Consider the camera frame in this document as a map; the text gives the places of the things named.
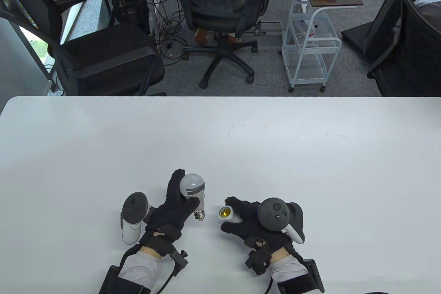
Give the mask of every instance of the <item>computer desk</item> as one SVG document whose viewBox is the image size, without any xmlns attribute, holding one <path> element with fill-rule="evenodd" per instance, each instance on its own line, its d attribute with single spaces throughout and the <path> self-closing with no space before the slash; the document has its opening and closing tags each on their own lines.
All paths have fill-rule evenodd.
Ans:
<svg viewBox="0 0 441 294">
<path fill-rule="evenodd" d="M 125 198 L 172 172 L 206 182 L 189 265 L 164 293 L 263 293 L 269 273 L 219 229 L 225 197 L 304 211 L 327 294 L 438 294 L 439 98 L 17 97 L 0 116 L 0 292 L 96 294 L 128 248 Z M 173 263 L 164 258 L 155 293 Z M 274 286 L 271 293 L 278 293 Z"/>
</svg>

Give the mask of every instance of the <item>led bulb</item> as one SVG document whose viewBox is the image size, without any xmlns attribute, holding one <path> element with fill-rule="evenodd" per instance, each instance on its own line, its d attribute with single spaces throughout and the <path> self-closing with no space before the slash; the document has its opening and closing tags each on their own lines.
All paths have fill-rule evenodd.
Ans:
<svg viewBox="0 0 441 294">
<path fill-rule="evenodd" d="M 205 218 L 204 212 L 204 196 L 205 196 L 205 181 L 198 174 L 186 174 L 181 179 L 180 190 L 186 199 L 197 197 L 199 199 L 199 206 L 194 211 L 194 218 L 202 221 Z"/>
</svg>

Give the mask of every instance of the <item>floor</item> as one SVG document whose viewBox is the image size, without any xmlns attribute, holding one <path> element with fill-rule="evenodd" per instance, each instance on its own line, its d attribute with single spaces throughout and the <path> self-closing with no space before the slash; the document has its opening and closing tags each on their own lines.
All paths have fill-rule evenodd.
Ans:
<svg viewBox="0 0 441 294">
<path fill-rule="evenodd" d="M 357 9 L 330 10 L 328 15 L 337 34 L 342 30 L 372 21 L 384 0 L 363 0 L 364 5 Z M 266 14 L 261 18 L 267 22 L 282 22 L 285 25 L 291 0 L 271 0 Z M 90 33 L 96 29 L 100 1 L 88 1 L 79 15 L 71 37 Z M 170 16 L 176 10 L 175 0 L 165 3 L 165 11 Z M 268 23 L 266 28 L 276 31 L 280 25 Z M 194 32 L 183 26 L 179 35 L 192 43 Z M 245 36 L 243 41 L 257 38 L 259 53 L 241 50 L 237 54 L 255 70 L 255 82 L 245 83 L 246 74 L 235 64 L 223 61 L 213 73 L 208 89 L 200 89 L 197 84 L 208 68 L 209 56 L 191 56 L 189 61 L 180 61 L 166 67 L 164 80 L 152 86 L 149 94 L 165 91 L 168 95 L 191 96 L 259 96 L 259 97 L 377 97 L 380 96 L 375 81 L 366 78 L 369 64 L 357 56 L 350 48 L 343 45 L 334 71 L 324 93 L 318 85 L 299 85 L 293 93 L 288 93 L 288 79 L 279 55 L 281 37 Z M 174 42 L 168 50 L 176 56 L 182 46 Z"/>
</svg>

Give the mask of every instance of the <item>gloved hand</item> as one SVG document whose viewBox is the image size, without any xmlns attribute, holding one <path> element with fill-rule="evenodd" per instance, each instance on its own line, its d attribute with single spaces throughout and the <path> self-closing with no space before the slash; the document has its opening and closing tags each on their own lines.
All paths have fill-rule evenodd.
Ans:
<svg viewBox="0 0 441 294">
<path fill-rule="evenodd" d="M 176 170 L 168 182 L 167 194 L 164 204 L 159 206 L 148 220 L 145 227 L 145 234 L 139 241 L 141 244 L 153 236 L 154 232 L 164 232 L 162 239 L 168 242 L 174 242 L 181 236 L 181 230 L 184 227 L 186 219 L 196 210 L 199 205 L 197 197 L 191 197 L 188 200 L 181 194 L 179 185 L 181 179 L 185 176 L 185 171 L 182 169 Z M 165 233 L 161 231 L 164 226 L 172 225 L 175 233 Z"/>
<path fill-rule="evenodd" d="M 274 232 L 264 228 L 258 219 L 257 209 L 260 202 L 242 201 L 234 196 L 225 200 L 225 205 L 231 206 L 233 211 L 242 218 L 241 223 L 225 222 L 220 229 L 225 233 L 234 234 L 245 241 L 246 245 L 250 242 L 265 241 L 274 251 L 279 250 L 284 244 L 291 242 L 291 238 L 282 232 Z"/>
</svg>

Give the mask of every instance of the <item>chair base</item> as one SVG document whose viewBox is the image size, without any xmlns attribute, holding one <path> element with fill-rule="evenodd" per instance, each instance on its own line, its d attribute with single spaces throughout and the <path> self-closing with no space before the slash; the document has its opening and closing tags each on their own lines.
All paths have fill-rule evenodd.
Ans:
<svg viewBox="0 0 441 294">
<path fill-rule="evenodd" d="M 252 53 L 257 53 L 259 48 L 257 45 L 257 40 L 250 41 L 250 42 L 243 42 L 243 43 L 236 43 L 233 45 L 228 44 L 228 35 L 227 34 L 221 34 L 217 38 L 218 46 L 203 46 L 203 45 L 194 45 L 194 46 L 188 46 L 184 47 L 182 59 L 184 61 L 188 60 L 189 53 L 211 53 L 214 54 L 214 59 L 211 62 L 210 66 L 208 67 L 207 71 L 205 72 L 205 75 L 203 76 L 202 80 L 199 83 L 199 87 L 202 89 L 206 89 L 208 87 L 208 80 L 211 77 L 211 74 L 213 73 L 214 69 L 217 67 L 217 65 L 221 62 L 222 59 L 227 58 L 230 61 L 235 62 L 239 65 L 247 74 L 247 78 L 245 81 L 247 83 L 253 83 L 254 82 L 254 70 L 252 67 L 250 67 L 248 64 L 246 64 L 244 61 L 242 61 L 237 55 L 235 55 L 233 52 L 245 48 L 245 47 L 251 47 Z"/>
</svg>

